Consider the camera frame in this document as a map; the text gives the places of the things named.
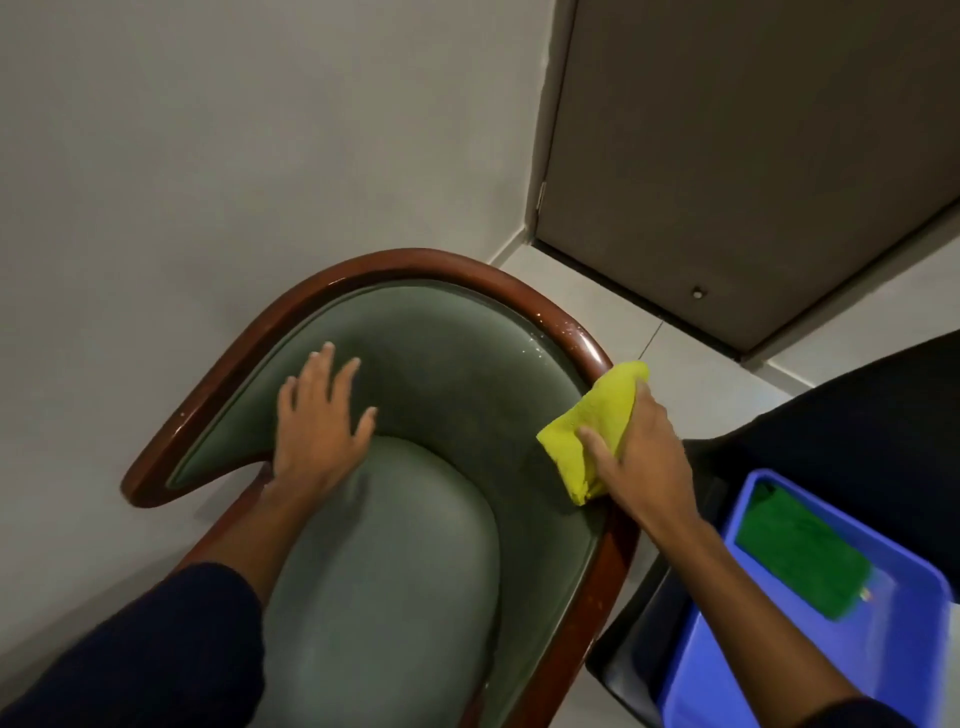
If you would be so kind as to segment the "person's left hand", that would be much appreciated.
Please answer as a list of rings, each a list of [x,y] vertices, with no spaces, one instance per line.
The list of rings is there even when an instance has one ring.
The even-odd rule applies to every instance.
[[[341,367],[334,364],[333,359],[329,403],[320,411],[307,409],[307,359],[299,374],[287,377],[279,389],[269,491],[283,502],[317,506],[364,460],[351,459],[348,452],[349,433],[362,415],[352,418],[354,379],[361,360],[354,357]]]

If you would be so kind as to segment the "person's left forearm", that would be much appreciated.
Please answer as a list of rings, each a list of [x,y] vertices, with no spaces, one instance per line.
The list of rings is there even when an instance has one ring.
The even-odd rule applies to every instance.
[[[0,728],[248,728],[266,688],[263,616],[342,474],[278,476],[204,552],[96,626],[0,710]]]

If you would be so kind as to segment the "yellow cleaning cloth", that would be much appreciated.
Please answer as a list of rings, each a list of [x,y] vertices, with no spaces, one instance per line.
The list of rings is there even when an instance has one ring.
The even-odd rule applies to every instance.
[[[619,363],[600,376],[582,398],[535,436],[555,465],[560,481],[577,507],[606,494],[594,455],[578,433],[595,432],[616,455],[629,424],[638,384],[648,383],[650,370],[641,360]]]

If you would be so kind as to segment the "blue plastic tub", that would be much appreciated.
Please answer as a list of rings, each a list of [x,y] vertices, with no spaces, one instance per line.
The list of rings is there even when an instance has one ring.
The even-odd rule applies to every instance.
[[[868,562],[867,578],[845,613],[820,613],[738,544],[762,487],[791,496]],[[938,727],[953,593],[937,567],[771,469],[747,475],[721,534],[764,594],[862,693],[918,728]],[[686,620],[656,705],[665,728],[759,728],[697,608]]]

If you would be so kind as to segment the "green scrub pad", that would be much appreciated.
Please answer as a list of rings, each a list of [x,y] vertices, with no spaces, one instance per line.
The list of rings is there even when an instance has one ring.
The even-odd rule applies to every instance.
[[[863,553],[769,478],[754,484],[734,541],[797,597],[834,622],[856,606],[873,571]]]

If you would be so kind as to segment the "person's right hand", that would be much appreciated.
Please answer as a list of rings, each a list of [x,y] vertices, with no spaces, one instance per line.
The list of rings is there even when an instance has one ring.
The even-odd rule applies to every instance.
[[[620,472],[608,494],[658,546],[700,521],[684,445],[646,383],[637,384],[616,456]]]

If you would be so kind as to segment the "black chair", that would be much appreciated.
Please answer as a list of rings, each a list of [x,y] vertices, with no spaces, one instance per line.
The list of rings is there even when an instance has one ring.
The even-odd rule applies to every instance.
[[[744,480],[771,470],[937,568],[960,608],[960,330],[800,394],[726,435],[684,443],[703,518],[724,528]],[[658,556],[587,670],[642,728],[693,602]]]

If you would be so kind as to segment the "grey door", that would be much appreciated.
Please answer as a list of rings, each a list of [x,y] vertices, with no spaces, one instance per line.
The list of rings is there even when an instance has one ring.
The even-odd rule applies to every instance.
[[[578,0],[545,178],[539,241],[750,354],[960,201],[960,0]]]

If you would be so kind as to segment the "person's right forearm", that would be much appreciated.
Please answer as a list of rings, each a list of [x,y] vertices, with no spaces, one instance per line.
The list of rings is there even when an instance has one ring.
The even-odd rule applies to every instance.
[[[640,523],[696,603],[760,728],[915,728],[856,688],[695,508],[653,512]]]

